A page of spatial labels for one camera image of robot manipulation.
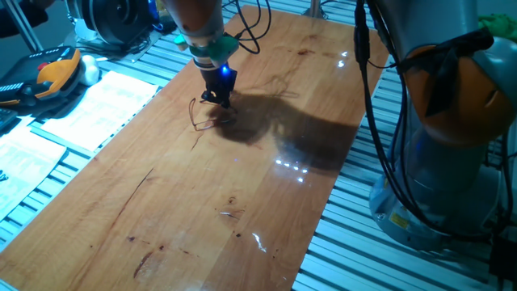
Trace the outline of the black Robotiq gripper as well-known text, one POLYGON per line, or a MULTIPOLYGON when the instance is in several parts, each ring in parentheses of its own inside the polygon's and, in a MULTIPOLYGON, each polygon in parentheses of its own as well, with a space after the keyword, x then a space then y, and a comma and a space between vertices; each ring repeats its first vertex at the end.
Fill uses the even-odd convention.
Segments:
POLYGON ((237 79, 237 71, 224 64, 215 70, 202 70, 201 75, 205 81, 206 89, 201 95, 205 102, 219 103, 224 109, 230 109, 230 93, 234 89, 237 79))

